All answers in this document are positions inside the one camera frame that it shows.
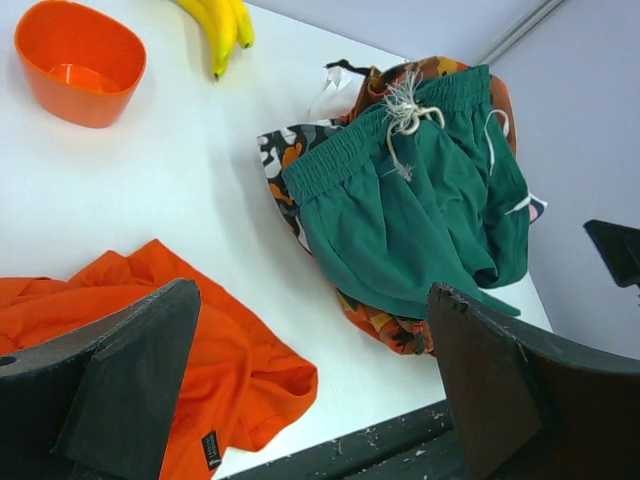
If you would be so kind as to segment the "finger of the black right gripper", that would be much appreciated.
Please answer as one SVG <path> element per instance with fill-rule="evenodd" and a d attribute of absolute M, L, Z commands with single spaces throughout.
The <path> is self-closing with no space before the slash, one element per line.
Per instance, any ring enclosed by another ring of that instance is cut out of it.
<path fill-rule="evenodd" d="M 596 219 L 583 227 L 615 284 L 639 286 L 639 229 Z"/>

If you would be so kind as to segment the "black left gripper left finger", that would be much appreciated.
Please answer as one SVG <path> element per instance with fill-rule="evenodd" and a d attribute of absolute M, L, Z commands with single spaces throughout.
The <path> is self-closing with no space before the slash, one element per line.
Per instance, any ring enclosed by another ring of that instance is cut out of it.
<path fill-rule="evenodd" d="M 158 478 L 200 306 L 178 279 L 2 355 L 2 478 Z"/>

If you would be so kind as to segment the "orange shorts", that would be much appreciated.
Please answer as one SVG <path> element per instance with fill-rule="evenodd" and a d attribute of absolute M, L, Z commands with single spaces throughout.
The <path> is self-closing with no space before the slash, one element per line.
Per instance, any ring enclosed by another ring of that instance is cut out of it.
<path fill-rule="evenodd" d="M 108 251 L 67 281 L 1 280 L 1 351 L 13 353 L 119 311 L 176 278 L 196 282 L 202 306 L 161 470 L 209 479 L 202 438 L 256 452 L 297 421 L 318 390 L 315 365 L 276 337 L 222 286 L 152 240 Z"/>

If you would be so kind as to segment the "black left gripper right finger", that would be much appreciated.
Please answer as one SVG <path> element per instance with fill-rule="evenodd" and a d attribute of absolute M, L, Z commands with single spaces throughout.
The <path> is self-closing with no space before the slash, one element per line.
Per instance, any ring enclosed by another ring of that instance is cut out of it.
<path fill-rule="evenodd" d="M 636 479 L 639 362 L 432 286 L 427 316 L 470 479 Z"/>

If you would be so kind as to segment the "teal green shorts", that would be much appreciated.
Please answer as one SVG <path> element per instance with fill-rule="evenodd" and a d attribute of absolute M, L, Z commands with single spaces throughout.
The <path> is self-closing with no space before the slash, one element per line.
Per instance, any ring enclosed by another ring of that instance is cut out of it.
<path fill-rule="evenodd" d="M 283 169 L 311 253 L 344 294 L 422 319 L 431 287 L 487 301 L 528 270 L 530 192 L 485 65 L 388 94 Z"/>

